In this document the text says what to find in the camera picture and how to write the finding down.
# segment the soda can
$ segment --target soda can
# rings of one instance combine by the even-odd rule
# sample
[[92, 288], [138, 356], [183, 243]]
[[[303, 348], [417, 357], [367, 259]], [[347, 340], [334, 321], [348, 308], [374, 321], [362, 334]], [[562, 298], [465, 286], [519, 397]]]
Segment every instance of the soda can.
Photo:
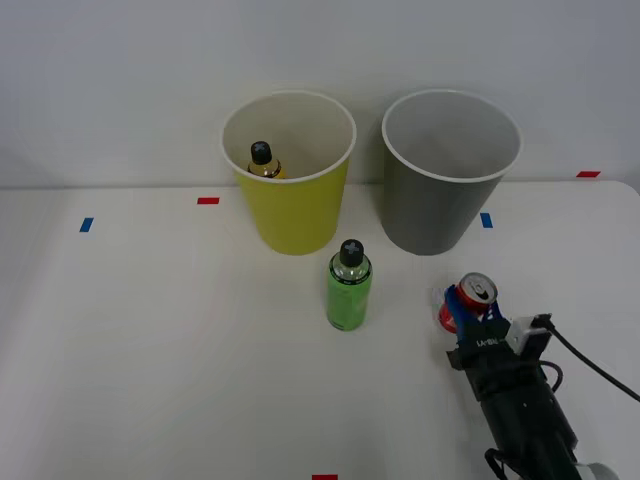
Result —
[[[482, 273], [467, 273], [456, 285], [455, 293], [460, 303], [477, 316], [484, 315], [489, 305], [498, 298], [498, 288], [489, 277]], [[438, 312], [438, 319], [445, 330], [456, 333], [456, 322], [447, 307], [447, 301], [442, 304]]]

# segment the black cable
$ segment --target black cable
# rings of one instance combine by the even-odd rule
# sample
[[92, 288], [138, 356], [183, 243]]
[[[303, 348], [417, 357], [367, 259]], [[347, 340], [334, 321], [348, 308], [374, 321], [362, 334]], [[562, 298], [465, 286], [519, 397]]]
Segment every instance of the black cable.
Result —
[[556, 377], [556, 383], [554, 383], [553, 387], [551, 387], [551, 391], [553, 393], [556, 393], [556, 391], [558, 390], [558, 388], [560, 388], [560, 385], [562, 384], [562, 380], [564, 380], [564, 372], [560, 368], [560, 365], [556, 365], [553, 362], [548, 362], [546, 360], [540, 360], [539, 363], [540, 363], [540, 365], [542, 365], [544, 367], [553, 368], [556, 371], [556, 374], [558, 375]]
[[567, 340], [560, 333], [558, 333], [558, 330], [556, 330], [555, 325], [551, 322], [550, 315], [539, 315], [538, 317], [536, 317], [536, 320], [538, 321], [539, 324], [544, 325], [547, 328], [547, 330], [549, 330], [560, 341], [560, 343], [563, 344], [567, 348], [567, 350], [569, 350], [576, 357], [578, 357], [580, 360], [582, 360], [585, 363], [585, 365], [587, 365], [592, 370], [594, 370], [596, 373], [601, 375], [603, 378], [605, 378], [606, 380], [611, 382], [613, 385], [618, 387], [624, 393], [626, 393], [631, 398], [633, 398], [636, 402], [640, 402], [640, 395], [638, 395], [636, 392], [631, 390], [629, 387], [627, 387], [621, 381], [617, 380], [616, 378], [612, 377], [607, 372], [602, 370], [599, 366], [597, 366], [595, 363], [593, 363], [591, 360], [589, 360], [587, 357], [585, 357], [582, 353], [580, 353], [580, 351], [576, 347], [571, 345], [571, 343], [569, 343], [569, 340]]

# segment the can lid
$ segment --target can lid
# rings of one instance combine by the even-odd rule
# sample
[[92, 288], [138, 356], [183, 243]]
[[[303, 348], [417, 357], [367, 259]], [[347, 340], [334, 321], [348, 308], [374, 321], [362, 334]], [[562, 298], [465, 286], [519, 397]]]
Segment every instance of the can lid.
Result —
[[358, 240], [350, 238], [340, 247], [340, 263], [346, 267], [357, 267], [364, 260], [364, 246]]
[[251, 145], [251, 160], [256, 165], [266, 165], [271, 161], [271, 147], [267, 142], [256, 142]]
[[469, 299], [483, 305], [490, 305], [498, 298], [496, 284], [482, 273], [467, 273], [460, 280], [460, 288]]

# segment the green bottle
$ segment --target green bottle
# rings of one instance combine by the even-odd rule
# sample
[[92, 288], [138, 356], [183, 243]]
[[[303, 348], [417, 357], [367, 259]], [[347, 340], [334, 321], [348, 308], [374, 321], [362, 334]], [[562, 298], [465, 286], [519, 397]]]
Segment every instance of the green bottle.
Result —
[[329, 302], [327, 315], [339, 330], [358, 328], [367, 312], [367, 297], [373, 271], [358, 240], [342, 243], [329, 262]]

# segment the blue tape marker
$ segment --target blue tape marker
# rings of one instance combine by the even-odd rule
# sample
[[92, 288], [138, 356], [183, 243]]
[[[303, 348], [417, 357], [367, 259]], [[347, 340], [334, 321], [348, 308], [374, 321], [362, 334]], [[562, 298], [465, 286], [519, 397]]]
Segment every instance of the blue tape marker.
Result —
[[484, 228], [493, 228], [493, 223], [491, 222], [491, 215], [488, 213], [481, 213], [480, 220], [482, 220], [482, 226]]
[[80, 233], [86, 233], [91, 228], [91, 224], [93, 223], [93, 217], [87, 217], [82, 222], [82, 226], [80, 227]]

